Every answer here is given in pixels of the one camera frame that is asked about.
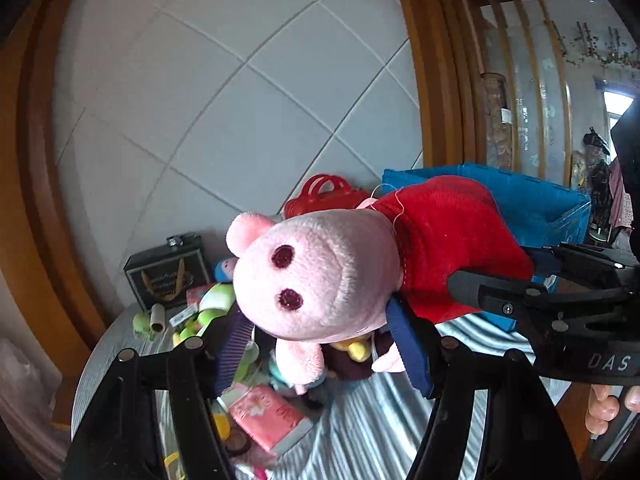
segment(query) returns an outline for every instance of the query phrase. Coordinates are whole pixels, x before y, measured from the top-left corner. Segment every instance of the red fabric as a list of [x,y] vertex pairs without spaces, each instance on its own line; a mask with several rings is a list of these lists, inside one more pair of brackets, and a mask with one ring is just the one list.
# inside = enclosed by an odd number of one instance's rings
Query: red fabric
[[477,312],[451,299],[447,279],[456,270],[532,277],[531,260],[507,229],[489,190],[475,180],[436,176],[386,194],[373,208],[391,222],[402,212],[395,220],[404,269],[400,292],[419,317],[440,323]]

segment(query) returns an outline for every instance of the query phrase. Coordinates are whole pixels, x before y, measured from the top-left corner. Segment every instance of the human hand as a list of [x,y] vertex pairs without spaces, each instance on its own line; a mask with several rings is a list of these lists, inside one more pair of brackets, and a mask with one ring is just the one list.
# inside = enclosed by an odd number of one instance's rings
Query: human hand
[[[634,386],[625,397],[625,406],[630,412],[640,412],[640,386]],[[611,386],[592,384],[589,407],[584,419],[587,430],[596,435],[607,431],[609,421],[616,418],[620,410],[617,397],[611,395]]]

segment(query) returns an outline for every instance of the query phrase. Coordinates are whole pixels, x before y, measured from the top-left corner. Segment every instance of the pink tissue pack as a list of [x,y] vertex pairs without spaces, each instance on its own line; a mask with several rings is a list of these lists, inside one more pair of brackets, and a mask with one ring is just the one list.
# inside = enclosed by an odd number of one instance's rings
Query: pink tissue pack
[[229,414],[265,451],[280,456],[313,424],[265,384],[249,389],[229,406]]

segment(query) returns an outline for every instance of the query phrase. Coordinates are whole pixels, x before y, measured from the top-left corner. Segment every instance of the plush pig head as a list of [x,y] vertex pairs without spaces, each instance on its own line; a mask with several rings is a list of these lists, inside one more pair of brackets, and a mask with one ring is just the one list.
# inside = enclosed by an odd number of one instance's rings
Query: plush pig head
[[308,213],[275,224],[243,213],[226,234],[245,316],[280,340],[276,360],[292,383],[317,379],[318,344],[384,325],[402,269],[393,227],[371,209]]

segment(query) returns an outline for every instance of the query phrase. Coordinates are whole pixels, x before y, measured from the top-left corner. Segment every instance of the window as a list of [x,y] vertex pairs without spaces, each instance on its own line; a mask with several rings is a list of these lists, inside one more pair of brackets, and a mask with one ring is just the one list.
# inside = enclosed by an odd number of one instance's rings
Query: window
[[631,97],[616,94],[615,92],[603,92],[604,94],[604,105],[607,111],[607,126],[609,128],[608,137],[609,137],[609,151],[611,152],[610,160],[616,158],[616,149],[611,141],[611,129],[618,122],[620,116],[625,113],[626,109],[629,108],[631,103],[634,101]]

